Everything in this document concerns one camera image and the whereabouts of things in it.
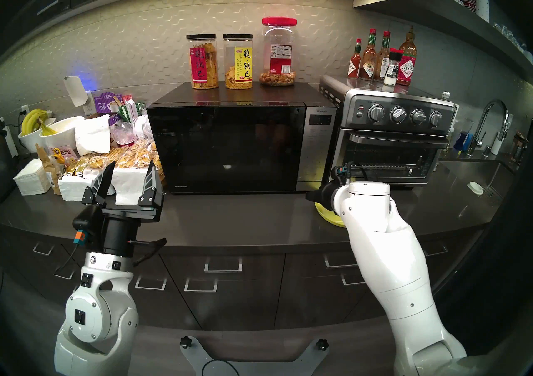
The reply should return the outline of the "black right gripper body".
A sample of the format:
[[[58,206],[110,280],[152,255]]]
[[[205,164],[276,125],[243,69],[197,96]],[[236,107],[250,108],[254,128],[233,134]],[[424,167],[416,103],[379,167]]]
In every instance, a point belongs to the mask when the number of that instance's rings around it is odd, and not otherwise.
[[[336,213],[334,208],[334,197],[343,184],[339,182],[328,182],[321,189],[321,200],[320,204],[328,211]]]

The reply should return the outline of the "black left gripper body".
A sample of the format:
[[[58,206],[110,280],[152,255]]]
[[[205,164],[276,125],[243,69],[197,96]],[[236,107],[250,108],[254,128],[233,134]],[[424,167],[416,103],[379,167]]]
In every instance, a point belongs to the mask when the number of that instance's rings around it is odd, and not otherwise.
[[[146,256],[155,255],[163,246],[164,239],[156,241],[137,240],[137,232],[143,223],[158,223],[162,210],[126,206],[104,208],[102,226],[103,253],[117,256],[132,256],[136,246],[148,248]]]

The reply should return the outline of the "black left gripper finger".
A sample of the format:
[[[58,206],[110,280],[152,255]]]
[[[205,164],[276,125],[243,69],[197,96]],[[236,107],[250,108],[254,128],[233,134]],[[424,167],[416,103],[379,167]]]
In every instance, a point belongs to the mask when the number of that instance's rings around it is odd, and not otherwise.
[[[137,205],[141,208],[162,210],[164,192],[159,172],[153,160],[150,161],[147,174],[144,178],[143,192]]]
[[[107,165],[103,172],[101,172],[91,183],[86,187],[82,197],[82,203],[85,205],[97,205],[105,207],[108,190],[111,186],[113,171],[115,168],[115,161]]]

